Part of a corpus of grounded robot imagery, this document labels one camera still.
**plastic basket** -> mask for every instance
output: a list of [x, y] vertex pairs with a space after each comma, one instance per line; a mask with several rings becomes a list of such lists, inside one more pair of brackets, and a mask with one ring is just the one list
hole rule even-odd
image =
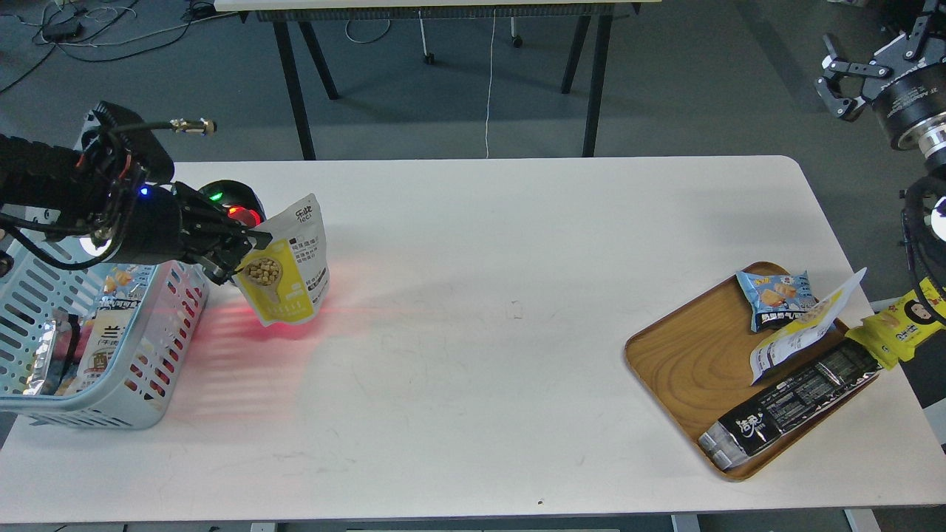
[[[88, 258], [74, 239], [67, 240], [72, 241], [42, 247], [72, 262]], [[41, 262], [17, 242], [8, 253], [16, 262], [0, 278], [0, 410], [33, 417], [39, 424], [89, 429], [144, 429], [157, 423], [209, 293], [203, 273], [176, 261], [157, 266], [108, 368], [94, 384], [68, 397], [24, 396], [43, 323], [56, 308], [89, 315], [112, 265], [66, 272]]]

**chickpea snack bag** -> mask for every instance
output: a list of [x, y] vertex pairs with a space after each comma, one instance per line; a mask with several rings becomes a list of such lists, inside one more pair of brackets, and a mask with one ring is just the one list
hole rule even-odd
[[260, 223], [272, 235], [240, 262], [234, 281], [264, 326], [314, 318], [328, 291], [325, 226], [314, 194]]

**red light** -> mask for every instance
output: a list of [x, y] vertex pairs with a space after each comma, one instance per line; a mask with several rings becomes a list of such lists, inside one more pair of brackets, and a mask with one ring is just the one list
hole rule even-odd
[[236, 220], [237, 222], [246, 225], [247, 227], [256, 227], [263, 222], [263, 219], [261, 216], [259, 216], [259, 213], [239, 205], [230, 207], [230, 209], [227, 210], [227, 216], [232, 220]]

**white desk surface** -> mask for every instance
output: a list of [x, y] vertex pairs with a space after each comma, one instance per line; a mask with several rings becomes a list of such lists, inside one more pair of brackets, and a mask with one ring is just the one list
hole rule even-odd
[[[215, 289], [155, 427], [17, 421], [0, 522], [946, 503], [946, 459], [899, 369], [730, 483], [625, 366], [627, 338], [753, 261], [807, 269], [816, 295], [850, 275], [790, 159], [177, 170], [192, 186], [243, 181], [271, 214], [315, 192], [332, 275], [322, 313], [262, 328]], [[842, 318], [869, 313], [856, 293]]]
[[[276, 9], [356, 9], [414, 8], [444, 6], [494, 6], [533, 4], [627, 4], [640, 0], [214, 0], [217, 11], [259, 11]], [[660, 0], [642, 0], [644, 3]]]

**floor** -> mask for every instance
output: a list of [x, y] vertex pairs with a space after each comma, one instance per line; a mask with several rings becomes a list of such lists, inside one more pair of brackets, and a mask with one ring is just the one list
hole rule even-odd
[[[89, 9], [88, 16], [109, 20], [130, 0], [75, 3]], [[6, 0], [0, 12], [35, 22], [43, 5]], [[126, 13], [96, 40], [116, 43], [176, 26], [186, 5], [181, 0], [135, 5], [134, 13]], [[105, 9], [93, 10], [96, 7]], [[301, 36], [291, 27], [317, 156], [579, 156], [595, 26], [572, 93], [565, 96], [558, 85], [574, 23], [569, 17], [518, 19], [525, 44], [514, 48], [508, 19], [427, 21], [428, 45], [437, 61], [431, 66], [422, 61], [416, 21], [392, 21], [390, 30], [372, 44], [346, 38], [344, 22], [319, 22], [316, 32], [342, 95], [335, 101], [325, 97]], [[101, 27], [91, 18], [83, 19], [83, 25], [85, 35]], [[909, 281], [898, 245], [898, 191], [923, 172], [921, 156], [892, 151], [870, 111], [853, 123], [833, 119], [812, 88], [825, 54], [823, 33], [835, 33], [852, 59], [866, 60], [891, 38], [880, 27], [876, 9], [825, 0], [673, 0], [645, 5], [639, 15], [615, 21], [612, 30], [596, 155], [788, 155], [808, 176], [851, 266], [868, 267], [863, 283], [867, 297], [899, 297], [908, 292]], [[363, 41], [384, 30], [381, 21], [355, 22], [348, 28], [352, 38]], [[101, 61], [168, 43], [182, 32], [67, 51]], [[50, 53], [49, 47], [30, 42], [35, 33], [35, 27], [0, 17], [0, 90]], [[72, 146], [83, 114], [101, 99], [129, 107], [145, 119], [217, 120], [219, 133], [213, 137], [159, 133], [177, 161], [301, 158], [272, 27], [252, 16], [245, 24], [236, 17], [194, 24], [178, 42], [121, 61], [82, 62], [53, 50], [22, 81], [0, 92], [0, 132]], [[946, 375], [941, 352], [924, 356], [922, 369], [914, 373]], [[911, 382], [920, 396], [942, 397], [942, 379]], [[4, 426], [9, 422], [0, 418]], [[946, 507], [879, 510], [876, 515], [884, 532], [941, 531], [946, 523]], [[544, 526], [535, 521], [503, 527]], [[215, 525], [230, 532], [245, 530], [244, 524], [135, 523], [129, 530], [201, 532]], [[700, 516], [700, 524], [703, 530], [721, 531], [848, 530], [839, 509]], [[403, 529], [405, 524], [370, 524], [374, 529], [398, 525]], [[633, 517], [613, 527], [657, 531], [669, 526], [669, 518]], [[70, 526], [90, 532], [116, 527], [121, 529]], [[289, 528], [320, 527], [335, 532], [353, 524], [294, 523]], [[0, 531], [56, 528], [0, 526]]]

